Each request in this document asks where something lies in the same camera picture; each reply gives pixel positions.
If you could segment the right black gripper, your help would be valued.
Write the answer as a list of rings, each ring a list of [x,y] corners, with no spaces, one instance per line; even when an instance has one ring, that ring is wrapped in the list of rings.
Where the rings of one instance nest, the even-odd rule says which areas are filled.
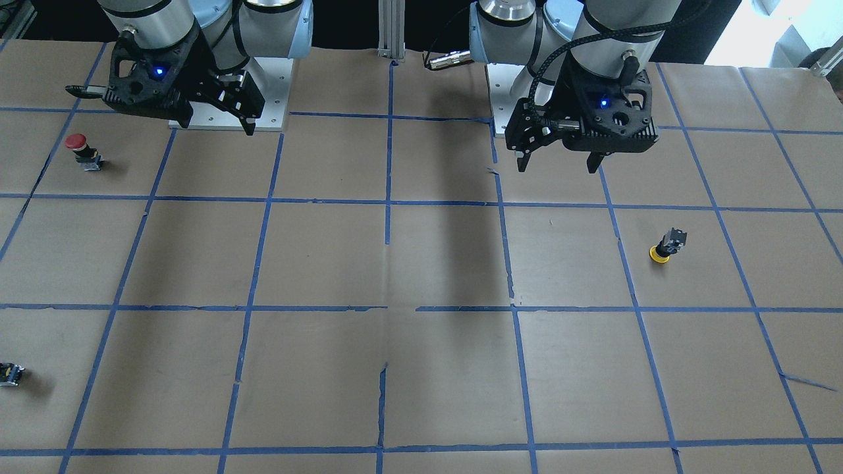
[[[190,102],[199,96],[201,102],[213,100],[205,94],[219,94],[223,85],[213,78],[225,75],[217,71],[215,57],[204,33],[192,28],[172,46],[150,50],[141,48],[135,30],[124,28],[111,55],[109,83],[99,85],[67,85],[67,93],[75,97],[101,97],[115,111],[139,117],[175,120],[181,126],[192,119]],[[244,133],[252,137],[256,131],[256,115],[264,101],[247,105],[248,116],[216,104],[240,117]]]

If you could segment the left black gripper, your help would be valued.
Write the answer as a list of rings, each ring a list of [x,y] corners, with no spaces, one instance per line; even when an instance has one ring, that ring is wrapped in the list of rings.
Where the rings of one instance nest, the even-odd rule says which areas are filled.
[[[623,59],[619,77],[605,78],[566,59],[559,79],[545,105],[530,107],[527,99],[519,99],[505,128],[519,173],[526,171],[531,153],[556,141],[572,151],[590,152],[589,174],[597,173],[612,153],[643,153],[659,141],[651,83],[638,60]]]

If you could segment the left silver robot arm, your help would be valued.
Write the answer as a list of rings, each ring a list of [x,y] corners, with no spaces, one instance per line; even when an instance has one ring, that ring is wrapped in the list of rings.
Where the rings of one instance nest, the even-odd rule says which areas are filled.
[[[684,23],[678,1],[477,1],[469,52],[477,63],[517,66],[490,81],[495,125],[524,172],[554,143],[588,153],[595,173],[615,153],[659,141],[647,66],[665,30]]]

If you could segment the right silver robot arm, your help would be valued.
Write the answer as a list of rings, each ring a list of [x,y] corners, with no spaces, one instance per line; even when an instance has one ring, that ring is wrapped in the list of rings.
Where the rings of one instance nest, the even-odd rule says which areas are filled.
[[[183,130],[280,132],[310,1],[102,1],[117,29],[106,85],[69,85],[127,116]]]

